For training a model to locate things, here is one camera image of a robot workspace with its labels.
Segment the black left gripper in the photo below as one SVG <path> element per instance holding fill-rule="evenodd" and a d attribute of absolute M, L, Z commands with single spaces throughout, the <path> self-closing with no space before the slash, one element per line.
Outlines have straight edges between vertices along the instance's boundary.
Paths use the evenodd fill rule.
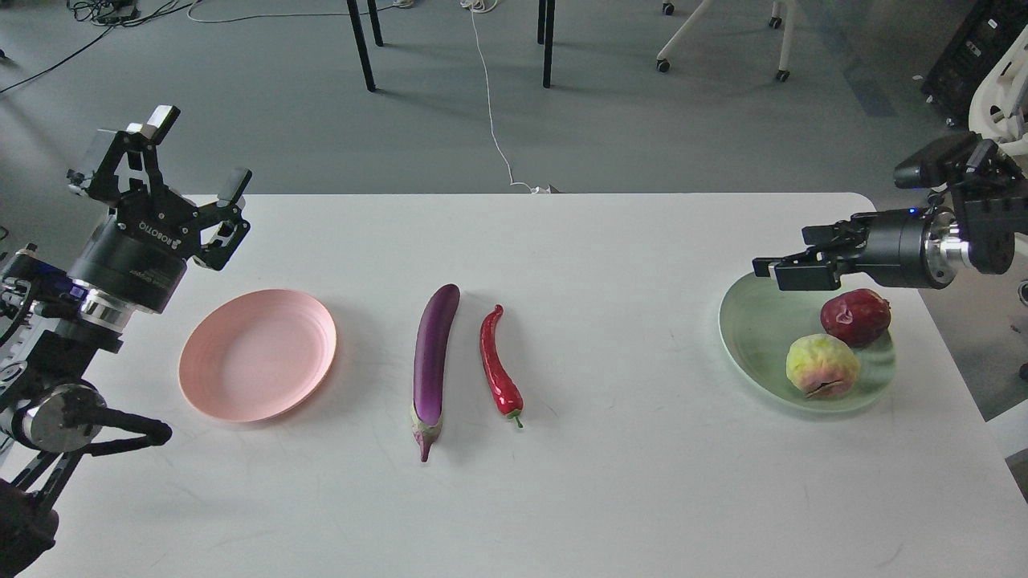
<path fill-rule="evenodd" d="M 251 228 L 243 218 L 250 169 L 234 169 L 217 198 L 201 207 L 166 185 L 157 146 L 180 114 L 176 106 L 159 105 L 147 121 L 99 129 L 84 160 L 67 171 L 74 194 L 108 208 L 67 274 L 154 314 L 168 308 L 187 260 L 223 270 Z"/>

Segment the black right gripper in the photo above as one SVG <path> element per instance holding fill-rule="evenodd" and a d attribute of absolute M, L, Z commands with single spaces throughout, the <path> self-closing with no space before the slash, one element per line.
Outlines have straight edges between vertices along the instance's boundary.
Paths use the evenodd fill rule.
<path fill-rule="evenodd" d="M 848 221 L 802 228 L 809 250 L 781 258 L 752 259 L 757 277 L 775 279 L 781 291 L 834 291 L 842 275 L 862 273 L 882 287 L 943 289 L 955 270 L 941 249 L 953 216 L 919 209 L 851 215 Z"/>

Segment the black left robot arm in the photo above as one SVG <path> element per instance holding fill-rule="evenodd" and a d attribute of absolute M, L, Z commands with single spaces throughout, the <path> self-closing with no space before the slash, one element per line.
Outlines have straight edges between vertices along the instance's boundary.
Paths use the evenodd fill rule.
<path fill-rule="evenodd" d="M 236 169 L 216 201 L 203 206 L 166 184 L 157 148 L 180 111 L 157 107 L 149 120 L 100 129 L 84 167 L 70 169 L 70 190 L 108 212 L 70 270 L 25 245 L 2 268 L 2 450 L 36 457 L 3 482 L 2 574 L 14 577 L 56 545 L 56 499 L 84 456 L 161 446 L 162 421 L 111 409 L 84 380 L 99 351 L 118 352 L 134 312 L 161 314 L 188 261 L 221 270 L 249 223 Z"/>

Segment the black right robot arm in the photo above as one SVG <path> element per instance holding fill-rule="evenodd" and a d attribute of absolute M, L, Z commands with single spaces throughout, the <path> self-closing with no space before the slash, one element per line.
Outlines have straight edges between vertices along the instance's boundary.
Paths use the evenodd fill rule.
<path fill-rule="evenodd" d="M 961 132 L 925 145 L 893 172 L 900 189 L 922 189 L 920 207 L 864 212 L 802 230 L 804 251 L 752 260 L 782 291 L 827 291 L 844 275 L 881 287 L 947 287 L 961 268 L 1009 270 L 1027 226 L 1026 175 L 998 143 Z"/>

